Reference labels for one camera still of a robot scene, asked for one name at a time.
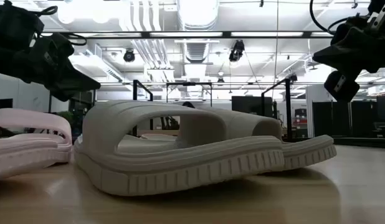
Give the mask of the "black partition wall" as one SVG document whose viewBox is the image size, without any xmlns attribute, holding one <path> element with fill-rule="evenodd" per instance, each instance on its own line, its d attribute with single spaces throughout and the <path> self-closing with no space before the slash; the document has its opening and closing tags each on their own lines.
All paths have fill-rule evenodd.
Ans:
<svg viewBox="0 0 385 224">
<path fill-rule="evenodd" d="M 385 138 L 385 96 L 349 103 L 311 104 L 313 134 L 338 138 Z"/>
</svg>

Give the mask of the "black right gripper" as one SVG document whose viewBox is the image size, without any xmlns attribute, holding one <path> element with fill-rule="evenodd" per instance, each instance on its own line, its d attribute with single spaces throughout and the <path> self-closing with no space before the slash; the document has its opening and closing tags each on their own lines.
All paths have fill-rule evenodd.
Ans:
<svg viewBox="0 0 385 224">
<path fill-rule="evenodd" d="M 385 37 L 368 30 L 365 17 L 347 17 L 331 45 L 314 53 L 313 60 L 341 72 L 377 72 L 385 67 Z"/>
</svg>

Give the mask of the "pink rubber slide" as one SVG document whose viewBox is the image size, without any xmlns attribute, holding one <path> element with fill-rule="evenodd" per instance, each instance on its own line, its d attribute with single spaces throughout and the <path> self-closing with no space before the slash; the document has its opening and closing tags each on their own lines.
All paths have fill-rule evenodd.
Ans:
<svg viewBox="0 0 385 224">
<path fill-rule="evenodd" d="M 70 161 L 72 132 L 69 122 L 61 116 L 18 108 L 2 108 L 0 127 L 57 132 L 25 133 L 0 138 L 0 179 Z"/>
</svg>

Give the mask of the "grey rubber slide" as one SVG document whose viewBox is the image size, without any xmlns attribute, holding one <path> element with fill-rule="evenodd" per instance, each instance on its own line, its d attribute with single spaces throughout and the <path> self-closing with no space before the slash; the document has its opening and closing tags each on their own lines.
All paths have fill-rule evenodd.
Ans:
<svg viewBox="0 0 385 224">
<path fill-rule="evenodd" d="M 208 106 L 200 106 L 199 109 L 218 114 L 224 120 L 228 139 L 247 136 L 282 138 L 282 126 L 279 120 L 275 118 Z M 321 135 L 304 141 L 282 141 L 281 143 L 285 161 L 281 168 L 282 171 L 304 168 L 337 155 L 334 139 L 328 135 Z"/>
<path fill-rule="evenodd" d="M 147 119 L 177 116 L 173 141 L 131 135 Z M 255 175 L 283 166 L 273 136 L 228 139 L 215 113 L 169 103 L 108 101 L 92 107 L 74 143 L 77 165 L 99 190 L 112 195 L 156 195 Z"/>
</svg>

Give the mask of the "black monitor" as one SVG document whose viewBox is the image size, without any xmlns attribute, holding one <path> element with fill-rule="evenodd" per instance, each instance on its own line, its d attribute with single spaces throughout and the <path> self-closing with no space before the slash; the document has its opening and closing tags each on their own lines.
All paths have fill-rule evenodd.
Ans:
<svg viewBox="0 0 385 224">
<path fill-rule="evenodd" d="M 264 97 L 264 104 L 260 96 L 232 96 L 231 102 L 233 111 L 273 117 L 273 101 L 270 97 Z"/>
</svg>

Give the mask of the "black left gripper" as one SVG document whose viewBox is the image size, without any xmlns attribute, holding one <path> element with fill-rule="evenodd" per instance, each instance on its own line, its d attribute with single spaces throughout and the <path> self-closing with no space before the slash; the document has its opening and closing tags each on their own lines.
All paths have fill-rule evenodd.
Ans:
<svg viewBox="0 0 385 224">
<path fill-rule="evenodd" d="M 13 50 L 0 46 L 0 73 L 26 83 L 40 83 L 60 101 L 76 93 L 97 90 L 101 84 L 78 71 L 69 61 L 72 43 L 60 33 L 43 36 L 32 47 Z"/>
</svg>

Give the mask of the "black aluminium rig frame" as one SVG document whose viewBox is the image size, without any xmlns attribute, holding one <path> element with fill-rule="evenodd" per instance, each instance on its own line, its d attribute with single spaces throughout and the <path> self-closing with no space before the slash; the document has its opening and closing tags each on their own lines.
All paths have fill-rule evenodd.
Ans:
<svg viewBox="0 0 385 224">
<path fill-rule="evenodd" d="M 117 31 L 60 32 L 70 39 L 330 39 L 323 31 Z"/>
</svg>

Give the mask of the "black metal shelf frame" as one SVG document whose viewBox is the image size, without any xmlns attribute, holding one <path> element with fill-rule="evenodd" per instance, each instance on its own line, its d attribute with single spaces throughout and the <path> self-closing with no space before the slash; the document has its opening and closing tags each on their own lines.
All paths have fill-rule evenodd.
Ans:
<svg viewBox="0 0 385 224">
<path fill-rule="evenodd" d="M 272 85 L 271 87 L 267 88 L 265 91 L 261 93 L 261 105 L 262 105 L 262 115 L 265 114 L 265 105 L 264 105 L 264 97 L 265 94 L 270 91 L 274 90 L 275 87 L 284 84 L 285 85 L 285 102 L 286 102 L 286 112 L 287 112 L 287 141 L 291 142 L 293 139 L 293 132 L 292 132 L 292 109 L 291 109 L 291 96 L 290 96 L 290 82 L 291 80 L 289 78 L 284 78 L 283 80 L 277 82 L 276 84 Z M 132 93 L 133 93 L 133 100 L 137 101 L 137 91 L 138 88 L 144 89 L 147 94 L 149 94 L 150 98 L 149 101 L 154 101 L 153 99 L 153 93 L 147 89 L 147 87 L 140 82 L 139 80 L 133 80 L 132 82 Z M 159 83 L 159 85 L 165 85 L 166 86 L 166 94 L 168 95 L 168 87 L 169 86 L 196 86 L 196 85 L 207 85 L 210 88 L 210 104 L 212 106 L 212 90 L 213 90 L 213 85 L 221 85 L 221 83 L 213 83 L 213 82 L 166 82 L 166 83 Z"/>
</svg>

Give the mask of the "red parts bin rack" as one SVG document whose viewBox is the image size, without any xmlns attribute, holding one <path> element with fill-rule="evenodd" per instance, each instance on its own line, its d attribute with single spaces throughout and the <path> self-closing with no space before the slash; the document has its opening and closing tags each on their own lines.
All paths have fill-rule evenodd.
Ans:
<svg viewBox="0 0 385 224">
<path fill-rule="evenodd" d="M 305 108 L 295 110 L 295 117 L 292 124 L 297 129 L 307 128 L 307 110 Z"/>
</svg>

